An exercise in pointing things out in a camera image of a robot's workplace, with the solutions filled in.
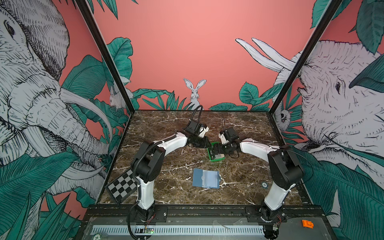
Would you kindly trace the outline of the green plastic card tray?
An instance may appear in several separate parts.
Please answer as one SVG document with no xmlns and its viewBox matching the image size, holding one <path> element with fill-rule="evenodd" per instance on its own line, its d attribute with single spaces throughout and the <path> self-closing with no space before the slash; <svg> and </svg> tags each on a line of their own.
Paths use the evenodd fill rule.
<svg viewBox="0 0 384 240">
<path fill-rule="evenodd" d="M 213 156 L 213 152 L 214 151 L 218 151 L 219 152 L 220 147 L 221 147 L 221 142 L 213 142 L 213 143 L 211 143 L 211 146 L 207 149 L 208 156 L 209 156 L 209 159 L 210 159 L 211 162 L 218 162 L 218 161 L 212 161 L 212 156 Z"/>
</svg>

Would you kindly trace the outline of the blue leather card holder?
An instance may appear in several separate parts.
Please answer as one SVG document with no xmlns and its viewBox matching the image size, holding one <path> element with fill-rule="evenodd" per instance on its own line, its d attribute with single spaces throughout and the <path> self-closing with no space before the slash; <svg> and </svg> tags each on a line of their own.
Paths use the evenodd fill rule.
<svg viewBox="0 0 384 240">
<path fill-rule="evenodd" d="M 193 170 L 193 187 L 219 189 L 221 177 L 218 171 L 195 168 Z"/>
</svg>

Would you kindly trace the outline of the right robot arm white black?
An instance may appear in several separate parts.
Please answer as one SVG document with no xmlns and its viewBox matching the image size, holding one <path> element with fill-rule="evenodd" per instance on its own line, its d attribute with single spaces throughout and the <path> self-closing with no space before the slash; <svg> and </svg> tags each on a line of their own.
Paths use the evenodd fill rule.
<svg viewBox="0 0 384 240">
<path fill-rule="evenodd" d="M 263 204 L 270 212 L 279 210 L 288 193 L 305 174 L 297 154 L 288 145 L 272 146 L 251 138 L 241 140 L 233 128 L 220 132 L 219 137 L 221 141 L 209 148 L 212 160 L 237 152 L 252 155 L 269 163 L 273 184 Z"/>
</svg>

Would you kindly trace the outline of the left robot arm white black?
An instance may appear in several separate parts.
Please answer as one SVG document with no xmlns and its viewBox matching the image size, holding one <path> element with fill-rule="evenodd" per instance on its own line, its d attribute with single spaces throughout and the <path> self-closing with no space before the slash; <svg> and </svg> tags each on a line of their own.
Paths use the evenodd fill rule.
<svg viewBox="0 0 384 240">
<path fill-rule="evenodd" d="M 155 204 L 154 181 L 160 174 L 165 156 L 171 152 L 192 145 L 207 149 L 211 143 L 206 136 L 209 127 L 194 120 L 180 132 L 157 142 L 144 141 L 132 162 L 132 179 L 137 183 L 137 208 L 148 211 Z"/>
</svg>

